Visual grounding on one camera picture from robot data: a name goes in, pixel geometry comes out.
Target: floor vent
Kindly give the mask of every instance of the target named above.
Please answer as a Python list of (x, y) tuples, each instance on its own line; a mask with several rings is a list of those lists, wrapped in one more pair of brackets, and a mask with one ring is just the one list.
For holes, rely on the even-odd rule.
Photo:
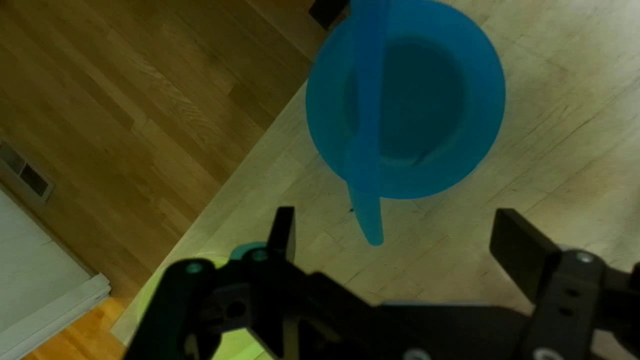
[(41, 199), (51, 196), (52, 183), (6, 141), (0, 141), (0, 164)]

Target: white wall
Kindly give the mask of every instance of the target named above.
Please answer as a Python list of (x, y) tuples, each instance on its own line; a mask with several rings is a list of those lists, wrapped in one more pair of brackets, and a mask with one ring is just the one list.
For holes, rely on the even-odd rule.
[(0, 357), (24, 356), (106, 294), (106, 277), (80, 268), (0, 188)]

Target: screw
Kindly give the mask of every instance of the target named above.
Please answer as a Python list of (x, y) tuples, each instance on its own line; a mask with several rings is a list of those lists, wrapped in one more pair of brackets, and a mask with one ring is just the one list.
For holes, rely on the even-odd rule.
[(258, 248), (253, 252), (253, 259), (255, 262), (266, 262), (268, 259), (268, 252), (264, 248)]
[(585, 263), (591, 263), (591, 262), (595, 262), (595, 256), (589, 252), (579, 252), (579, 259)]
[(535, 349), (535, 360), (563, 360), (563, 354), (558, 354), (552, 347), (536, 347)]
[(410, 347), (405, 352), (403, 360), (432, 360), (423, 347)]
[(198, 272), (202, 272), (202, 263), (200, 262), (191, 262), (191, 263), (187, 263), (187, 273), (198, 273)]

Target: wooden floor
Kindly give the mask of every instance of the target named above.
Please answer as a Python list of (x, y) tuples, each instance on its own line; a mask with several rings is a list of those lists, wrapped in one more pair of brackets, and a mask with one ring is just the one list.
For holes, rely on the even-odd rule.
[(120, 356), (102, 330), (305, 82), (327, 33), (308, 6), (0, 0), (0, 138), (57, 188), (5, 182), (114, 286), (35, 357)]

